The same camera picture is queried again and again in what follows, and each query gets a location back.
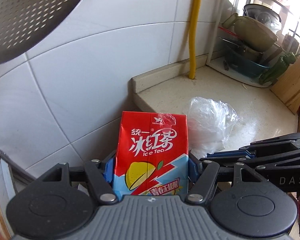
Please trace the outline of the green pepper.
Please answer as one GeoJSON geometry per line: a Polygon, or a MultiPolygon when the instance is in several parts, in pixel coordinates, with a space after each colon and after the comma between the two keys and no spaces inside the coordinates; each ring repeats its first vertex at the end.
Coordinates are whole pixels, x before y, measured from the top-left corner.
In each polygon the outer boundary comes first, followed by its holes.
{"type": "Polygon", "coordinates": [[[299,57],[300,54],[295,55],[293,52],[281,55],[277,62],[259,77],[258,83],[264,85],[275,82],[299,57]]]}

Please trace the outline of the teal plastic basin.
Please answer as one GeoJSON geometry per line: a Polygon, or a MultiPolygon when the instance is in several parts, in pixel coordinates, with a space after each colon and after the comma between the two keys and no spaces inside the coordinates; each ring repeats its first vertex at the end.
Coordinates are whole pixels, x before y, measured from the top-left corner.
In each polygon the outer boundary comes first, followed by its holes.
{"type": "Polygon", "coordinates": [[[261,64],[262,59],[260,62],[250,61],[223,43],[226,46],[225,61],[235,71],[250,78],[257,78],[270,68],[267,64],[261,64]]]}

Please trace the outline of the clear plastic bag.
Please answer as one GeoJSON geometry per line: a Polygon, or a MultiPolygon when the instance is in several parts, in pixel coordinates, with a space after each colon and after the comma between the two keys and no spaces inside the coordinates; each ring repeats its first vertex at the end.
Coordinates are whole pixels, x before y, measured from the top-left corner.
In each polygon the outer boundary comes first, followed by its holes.
{"type": "Polygon", "coordinates": [[[225,149],[225,143],[239,121],[239,116],[229,104],[199,96],[189,101],[184,114],[187,117],[189,149],[198,159],[225,149]]]}

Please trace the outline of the olive green bowl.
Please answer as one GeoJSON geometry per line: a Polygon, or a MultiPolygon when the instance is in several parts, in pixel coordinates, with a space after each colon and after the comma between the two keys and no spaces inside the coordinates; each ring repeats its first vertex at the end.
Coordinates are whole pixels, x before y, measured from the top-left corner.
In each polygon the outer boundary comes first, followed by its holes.
{"type": "Polygon", "coordinates": [[[235,34],[250,48],[258,52],[265,52],[278,41],[278,36],[264,24],[248,16],[232,14],[222,23],[222,27],[234,28],[235,34]]]}

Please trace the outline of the red blue tea carton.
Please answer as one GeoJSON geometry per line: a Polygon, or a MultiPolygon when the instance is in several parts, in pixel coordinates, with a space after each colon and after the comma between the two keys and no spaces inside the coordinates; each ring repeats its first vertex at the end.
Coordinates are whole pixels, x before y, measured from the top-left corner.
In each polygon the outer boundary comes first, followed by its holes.
{"type": "Polygon", "coordinates": [[[185,197],[188,192],[187,117],[180,114],[122,112],[113,190],[132,196],[185,197]]]}

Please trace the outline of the red handled utensil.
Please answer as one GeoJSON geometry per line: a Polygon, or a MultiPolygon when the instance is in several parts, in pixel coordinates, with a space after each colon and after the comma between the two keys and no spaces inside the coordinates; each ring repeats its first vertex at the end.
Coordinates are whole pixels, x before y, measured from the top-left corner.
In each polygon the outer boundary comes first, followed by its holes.
{"type": "Polygon", "coordinates": [[[237,34],[233,33],[232,31],[230,31],[230,30],[228,30],[228,29],[225,29],[225,28],[223,28],[223,27],[221,27],[221,26],[218,26],[218,29],[220,29],[220,30],[222,30],[222,31],[224,31],[224,32],[226,32],[226,33],[228,33],[228,34],[230,34],[230,35],[236,37],[236,38],[239,38],[239,36],[238,36],[237,34]]]}

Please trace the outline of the wooden knife block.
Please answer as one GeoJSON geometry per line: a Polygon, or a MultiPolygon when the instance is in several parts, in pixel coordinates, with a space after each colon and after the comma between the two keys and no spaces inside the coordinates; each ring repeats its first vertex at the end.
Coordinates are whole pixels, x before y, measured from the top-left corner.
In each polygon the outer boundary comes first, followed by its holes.
{"type": "Polygon", "coordinates": [[[300,56],[271,86],[270,90],[293,114],[297,113],[300,106],[300,56]]]}

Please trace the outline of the wooden clothespin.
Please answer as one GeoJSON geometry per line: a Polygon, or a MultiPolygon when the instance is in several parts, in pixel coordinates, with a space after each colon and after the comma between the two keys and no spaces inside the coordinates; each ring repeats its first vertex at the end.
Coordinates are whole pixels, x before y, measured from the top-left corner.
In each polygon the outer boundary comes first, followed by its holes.
{"type": "Polygon", "coordinates": [[[229,70],[228,63],[227,63],[225,60],[223,61],[223,66],[224,66],[224,69],[225,69],[226,71],[229,70]]]}

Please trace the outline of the perforated steel colander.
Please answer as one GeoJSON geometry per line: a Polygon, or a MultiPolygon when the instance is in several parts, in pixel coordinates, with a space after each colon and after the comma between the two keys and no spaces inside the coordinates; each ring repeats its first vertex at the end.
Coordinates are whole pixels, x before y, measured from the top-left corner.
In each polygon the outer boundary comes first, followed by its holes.
{"type": "Polygon", "coordinates": [[[47,37],[81,0],[0,0],[0,64],[47,37]]]}

